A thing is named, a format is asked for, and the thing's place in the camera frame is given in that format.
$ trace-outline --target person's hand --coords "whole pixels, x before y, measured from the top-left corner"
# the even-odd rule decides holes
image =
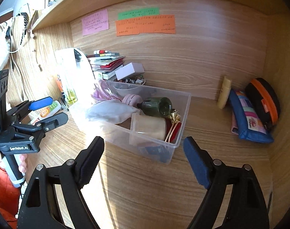
[[[19,161],[20,161],[19,171],[21,173],[25,173],[27,171],[27,164],[26,164],[27,156],[28,156],[27,154],[20,154],[19,155]],[[2,162],[1,153],[0,153],[0,168],[5,169],[5,166]]]

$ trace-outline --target green glass bottle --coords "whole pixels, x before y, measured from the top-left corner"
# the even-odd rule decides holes
[[[167,97],[149,97],[138,103],[137,107],[146,115],[166,118],[171,112],[172,104]]]

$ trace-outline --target red fabric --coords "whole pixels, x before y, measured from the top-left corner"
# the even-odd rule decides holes
[[[0,168],[0,213],[11,228],[16,229],[20,190],[15,188],[5,170]]]

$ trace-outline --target pink sticky note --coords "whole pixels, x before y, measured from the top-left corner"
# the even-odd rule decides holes
[[[82,18],[83,36],[109,29],[107,9]]]

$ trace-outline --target green sticky note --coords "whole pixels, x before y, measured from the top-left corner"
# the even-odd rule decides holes
[[[119,20],[146,16],[146,15],[159,15],[160,10],[158,7],[148,7],[148,8],[141,8],[141,9],[134,9],[119,13]]]

